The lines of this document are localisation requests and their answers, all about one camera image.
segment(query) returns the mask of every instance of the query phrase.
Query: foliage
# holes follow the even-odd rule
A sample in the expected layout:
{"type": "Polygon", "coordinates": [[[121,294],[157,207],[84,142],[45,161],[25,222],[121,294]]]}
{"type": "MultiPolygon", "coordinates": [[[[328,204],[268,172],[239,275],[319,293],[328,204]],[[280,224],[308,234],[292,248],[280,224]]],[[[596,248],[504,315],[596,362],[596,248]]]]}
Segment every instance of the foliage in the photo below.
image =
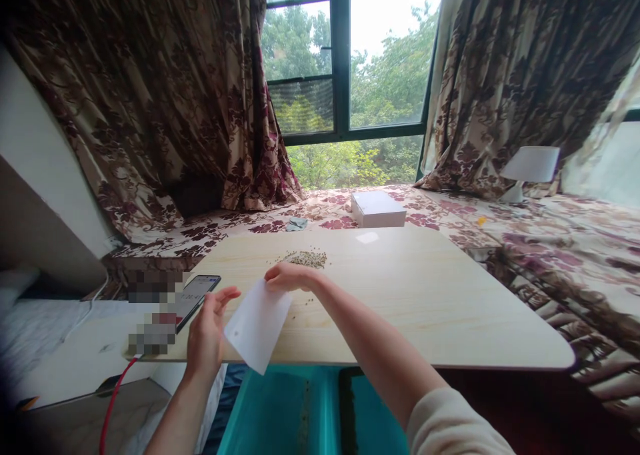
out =
{"type": "Polygon", "coordinates": [[[289,147],[293,172],[309,190],[382,185],[387,174],[375,163],[377,149],[359,141],[289,147]]]}
{"type": "MultiPolygon", "coordinates": [[[[438,11],[412,8],[418,28],[404,37],[389,33],[383,53],[351,58],[351,126],[371,127],[420,120],[438,11]]],[[[267,80],[331,73],[329,18],[302,6],[267,11],[262,34],[267,80]]],[[[283,133],[330,131],[333,112],[321,104],[318,84],[271,89],[283,133]]],[[[361,187],[415,180],[423,137],[398,137],[289,147],[293,171],[306,189],[361,187]]]]}

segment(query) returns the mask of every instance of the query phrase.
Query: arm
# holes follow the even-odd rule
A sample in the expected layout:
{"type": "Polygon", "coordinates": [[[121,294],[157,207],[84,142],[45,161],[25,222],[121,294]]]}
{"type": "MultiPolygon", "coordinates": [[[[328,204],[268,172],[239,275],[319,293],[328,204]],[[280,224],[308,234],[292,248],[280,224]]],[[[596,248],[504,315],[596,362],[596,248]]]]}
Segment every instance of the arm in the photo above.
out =
{"type": "Polygon", "coordinates": [[[239,295],[235,287],[205,295],[189,327],[187,369],[151,437],[147,455],[195,452],[209,393],[222,362],[222,318],[229,300],[239,295]]]}
{"type": "Polygon", "coordinates": [[[449,386],[395,327],[318,270],[280,263],[265,279],[269,290],[302,288],[315,294],[404,430],[424,395],[449,386]]]}

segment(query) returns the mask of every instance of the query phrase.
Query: brown floral curtain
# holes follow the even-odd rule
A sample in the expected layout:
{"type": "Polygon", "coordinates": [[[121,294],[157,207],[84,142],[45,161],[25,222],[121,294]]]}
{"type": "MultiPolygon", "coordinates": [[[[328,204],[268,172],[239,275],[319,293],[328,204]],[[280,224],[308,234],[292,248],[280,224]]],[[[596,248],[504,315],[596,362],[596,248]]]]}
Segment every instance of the brown floral curtain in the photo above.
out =
{"type": "Polygon", "coordinates": [[[416,184],[425,189],[497,199],[519,147],[569,156],[640,46],[640,0],[443,0],[442,12],[447,51],[434,60],[437,105],[416,184]]]}
{"type": "Polygon", "coordinates": [[[262,68],[265,11],[266,0],[16,2],[6,44],[131,242],[183,223],[171,188],[184,181],[225,209],[301,199],[262,68]]]}

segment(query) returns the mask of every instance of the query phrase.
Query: smartphone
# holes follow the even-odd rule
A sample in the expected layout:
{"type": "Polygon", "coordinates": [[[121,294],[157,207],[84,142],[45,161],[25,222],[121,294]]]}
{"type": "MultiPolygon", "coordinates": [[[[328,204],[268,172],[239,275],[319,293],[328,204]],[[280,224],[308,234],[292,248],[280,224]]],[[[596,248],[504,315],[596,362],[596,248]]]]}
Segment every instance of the smartphone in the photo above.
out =
{"type": "Polygon", "coordinates": [[[220,283],[219,275],[196,275],[182,291],[182,295],[175,301],[175,332],[178,333],[187,324],[189,319],[202,302],[205,301],[205,293],[211,292],[220,283]]]}

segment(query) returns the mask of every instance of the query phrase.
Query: teal bin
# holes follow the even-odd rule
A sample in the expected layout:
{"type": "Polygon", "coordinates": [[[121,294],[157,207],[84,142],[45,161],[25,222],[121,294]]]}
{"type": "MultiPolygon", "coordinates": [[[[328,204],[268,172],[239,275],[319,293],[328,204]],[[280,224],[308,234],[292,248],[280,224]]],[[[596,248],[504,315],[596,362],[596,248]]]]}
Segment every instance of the teal bin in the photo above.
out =
{"type": "Polygon", "coordinates": [[[341,367],[269,366],[264,376],[248,370],[218,449],[220,455],[342,453],[341,443],[359,454],[408,453],[406,437],[364,376],[341,367]]]}

